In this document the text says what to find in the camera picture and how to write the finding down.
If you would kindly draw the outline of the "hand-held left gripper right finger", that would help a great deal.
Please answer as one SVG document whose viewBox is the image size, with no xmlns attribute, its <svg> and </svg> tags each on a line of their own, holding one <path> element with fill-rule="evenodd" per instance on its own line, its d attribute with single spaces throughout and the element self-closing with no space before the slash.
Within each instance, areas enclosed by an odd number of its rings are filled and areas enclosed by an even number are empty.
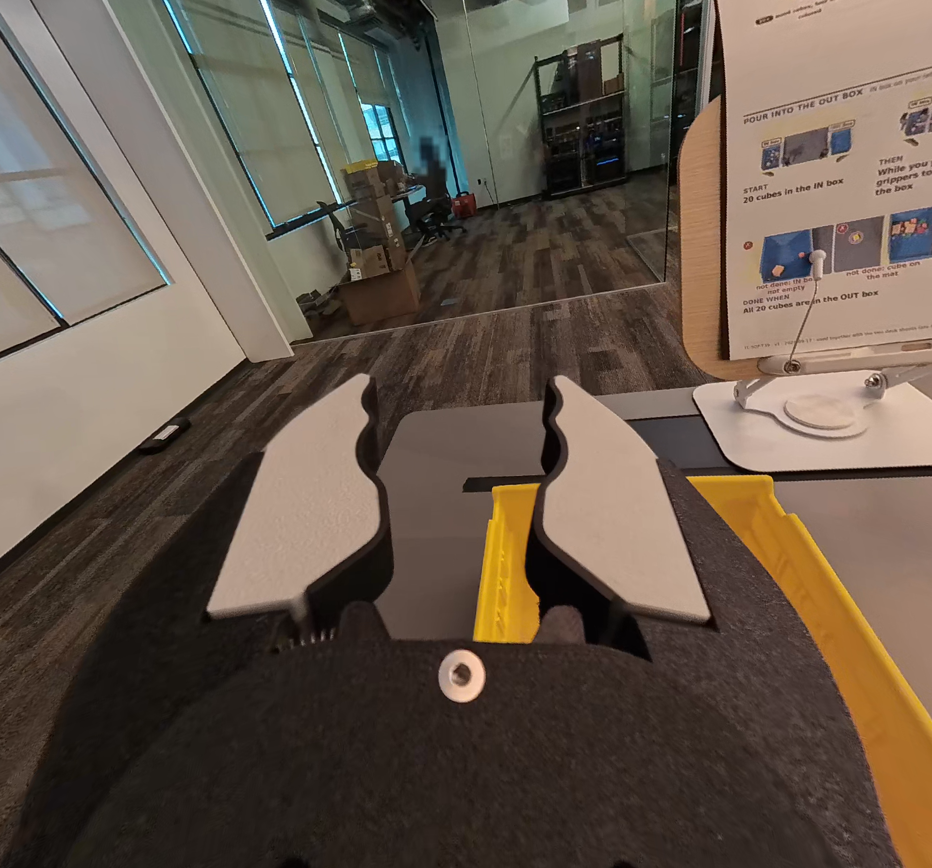
<svg viewBox="0 0 932 868">
<path fill-rule="evenodd" d="M 567 607 L 582 639 L 639 639 L 652 619 L 693 629 L 712 610 L 657 455 L 569 377 L 542 404 L 542 480 L 525 559 L 541 621 Z"/>
</svg>

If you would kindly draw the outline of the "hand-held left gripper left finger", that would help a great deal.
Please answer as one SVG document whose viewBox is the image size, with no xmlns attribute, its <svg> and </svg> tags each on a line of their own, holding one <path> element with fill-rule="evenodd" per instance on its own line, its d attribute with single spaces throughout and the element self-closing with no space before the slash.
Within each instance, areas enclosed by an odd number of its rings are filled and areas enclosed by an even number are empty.
<svg viewBox="0 0 932 868">
<path fill-rule="evenodd" d="M 379 463 L 378 388 L 358 374 L 267 443 L 208 617 L 286 611 L 303 629 L 335 629 L 348 605 L 376 600 L 394 570 Z"/>
</svg>

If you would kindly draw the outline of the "yellow plastic box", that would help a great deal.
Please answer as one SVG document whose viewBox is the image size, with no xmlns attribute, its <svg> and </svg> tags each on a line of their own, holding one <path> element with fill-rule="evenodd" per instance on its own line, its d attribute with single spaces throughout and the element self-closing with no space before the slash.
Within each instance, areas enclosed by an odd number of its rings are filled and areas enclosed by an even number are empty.
<svg viewBox="0 0 932 868">
<path fill-rule="evenodd" d="M 892 842 L 904 866 L 931 865 L 931 721 L 771 477 L 693 476 L 691 483 L 781 588 L 832 671 L 850 711 Z M 525 576 L 538 484 L 492 490 L 473 640 L 528 643 L 539 600 Z"/>
</svg>

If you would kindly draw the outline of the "small dark floor object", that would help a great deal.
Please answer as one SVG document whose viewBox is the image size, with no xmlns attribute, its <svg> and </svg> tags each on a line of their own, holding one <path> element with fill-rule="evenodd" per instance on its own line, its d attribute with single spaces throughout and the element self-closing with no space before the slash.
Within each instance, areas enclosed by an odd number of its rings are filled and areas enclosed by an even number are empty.
<svg viewBox="0 0 932 868">
<path fill-rule="evenodd" d="M 142 442 L 136 452 L 140 455 L 156 455 L 175 443 L 191 428 L 191 420 L 176 416 Z"/>
</svg>

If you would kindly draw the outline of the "white board stand base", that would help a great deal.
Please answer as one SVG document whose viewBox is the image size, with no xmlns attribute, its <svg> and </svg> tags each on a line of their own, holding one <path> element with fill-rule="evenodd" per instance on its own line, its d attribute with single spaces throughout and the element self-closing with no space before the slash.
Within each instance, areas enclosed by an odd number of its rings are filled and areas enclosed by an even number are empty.
<svg viewBox="0 0 932 868">
<path fill-rule="evenodd" d="M 693 401 L 725 458 L 801 474 L 931 465 L 929 341 L 771 357 Z"/>
</svg>

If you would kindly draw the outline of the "stack of cardboard boxes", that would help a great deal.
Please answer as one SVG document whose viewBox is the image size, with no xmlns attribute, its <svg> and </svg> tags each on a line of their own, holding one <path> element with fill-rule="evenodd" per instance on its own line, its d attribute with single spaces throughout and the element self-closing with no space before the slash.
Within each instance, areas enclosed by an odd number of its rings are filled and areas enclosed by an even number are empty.
<svg viewBox="0 0 932 868">
<path fill-rule="evenodd" d="M 348 217 L 334 226 L 348 261 L 339 299 L 351 324 L 415 313 L 420 290 L 397 210 L 407 194 L 402 165 L 370 159 L 345 165 L 342 175 L 350 196 Z"/>
</svg>

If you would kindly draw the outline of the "black office chair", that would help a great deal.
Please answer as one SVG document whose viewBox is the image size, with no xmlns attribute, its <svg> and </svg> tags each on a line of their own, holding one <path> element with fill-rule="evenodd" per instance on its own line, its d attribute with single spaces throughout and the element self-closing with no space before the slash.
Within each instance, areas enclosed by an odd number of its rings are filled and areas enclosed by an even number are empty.
<svg viewBox="0 0 932 868">
<path fill-rule="evenodd" d="M 449 232 L 465 233 L 467 228 L 453 218 L 452 199 L 447 183 L 439 176 L 411 175 L 406 178 L 410 188 L 424 189 L 424 198 L 411 203 L 403 199 L 405 216 L 411 226 L 422 234 L 426 241 L 449 238 Z"/>
</svg>

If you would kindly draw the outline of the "black metal shelving rack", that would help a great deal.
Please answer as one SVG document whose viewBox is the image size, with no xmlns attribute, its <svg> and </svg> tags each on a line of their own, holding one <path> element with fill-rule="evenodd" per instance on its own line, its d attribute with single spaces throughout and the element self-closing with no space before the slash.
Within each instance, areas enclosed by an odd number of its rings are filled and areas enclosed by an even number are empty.
<svg viewBox="0 0 932 868">
<path fill-rule="evenodd" d="M 623 33 L 535 59 L 543 194 L 579 195 L 627 177 Z"/>
</svg>

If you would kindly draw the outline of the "wooden instruction board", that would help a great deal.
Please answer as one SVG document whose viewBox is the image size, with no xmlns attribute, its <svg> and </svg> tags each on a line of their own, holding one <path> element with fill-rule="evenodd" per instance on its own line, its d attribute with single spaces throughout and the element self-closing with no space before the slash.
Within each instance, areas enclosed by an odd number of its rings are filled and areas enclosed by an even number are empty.
<svg viewBox="0 0 932 868">
<path fill-rule="evenodd" d="M 682 324 L 719 380 L 930 340 L 931 0 L 715 0 L 719 169 L 683 145 Z"/>
</svg>

